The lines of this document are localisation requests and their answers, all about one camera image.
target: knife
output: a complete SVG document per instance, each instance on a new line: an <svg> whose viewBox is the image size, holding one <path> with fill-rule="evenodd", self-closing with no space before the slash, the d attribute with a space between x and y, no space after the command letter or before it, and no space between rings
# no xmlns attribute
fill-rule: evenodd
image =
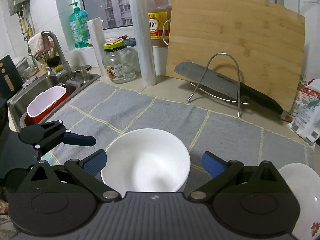
<svg viewBox="0 0 320 240"><path fill-rule="evenodd" d="M199 64L193 62L182 62L175 67L174 72L193 81L199 82L204 70L205 67ZM238 100L238 82L214 70L207 70L201 84ZM258 105L269 108L279 115L283 113L282 107L271 97L248 87L242 82L240 82L240 96L247 96Z"/></svg>

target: brown liquid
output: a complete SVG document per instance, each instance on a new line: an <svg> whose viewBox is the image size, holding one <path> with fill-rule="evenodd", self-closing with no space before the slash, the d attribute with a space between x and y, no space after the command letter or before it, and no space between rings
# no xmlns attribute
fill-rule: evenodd
<svg viewBox="0 0 320 240"><path fill-rule="evenodd" d="M147 0L149 6L148 13L166 12L168 15L168 20L171 18L171 5L168 4L168 0ZM170 31L170 22L167 24L168 30ZM164 47L168 46L163 42L163 40L151 39L152 46Z"/></svg>

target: kitchen sink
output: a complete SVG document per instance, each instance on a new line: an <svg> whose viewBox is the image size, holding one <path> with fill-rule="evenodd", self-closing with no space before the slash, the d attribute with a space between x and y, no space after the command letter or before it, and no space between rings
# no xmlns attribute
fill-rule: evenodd
<svg viewBox="0 0 320 240"><path fill-rule="evenodd" d="M74 73L75 77L61 83L59 78L51 70L47 71L39 79L35 80L25 89L19 91L8 101L8 108L12 116L12 121L17 131L20 131L24 126L31 125L32 120L27 116L28 105L39 95L41 92L54 86L63 86L67 89L68 98L51 111L40 123L46 122L55 112L63 107L68 101L75 97L78 93L100 78L100 75L88 74L89 82L82 85L82 77Z"/></svg>

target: ribbed gray panel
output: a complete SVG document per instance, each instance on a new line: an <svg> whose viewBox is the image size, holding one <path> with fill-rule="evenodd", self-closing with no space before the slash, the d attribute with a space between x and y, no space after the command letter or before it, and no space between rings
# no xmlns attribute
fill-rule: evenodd
<svg viewBox="0 0 320 240"><path fill-rule="evenodd" d="M25 234L14 240L44 239ZM204 204L182 193L127 193L117 203L103 204L81 229L51 240L245 240L222 227ZM286 235L274 240L294 240Z"/></svg>

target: gray cloth with yellow stripes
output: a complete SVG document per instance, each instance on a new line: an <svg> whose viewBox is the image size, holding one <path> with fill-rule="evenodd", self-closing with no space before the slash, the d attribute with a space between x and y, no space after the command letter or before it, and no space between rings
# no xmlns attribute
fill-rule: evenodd
<svg viewBox="0 0 320 240"><path fill-rule="evenodd" d="M126 132L156 128L177 136L188 148L191 170L185 193L197 189L211 177L202 168L201 157L210 151L220 158L257 166L262 160L276 168L289 163L313 167L313 150L240 118L167 101L97 81L51 119L63 120L73 133L94 136L94 147L60 144L47 154L51 164L71 158L84 159L98 149L107 149Z"/></svg>

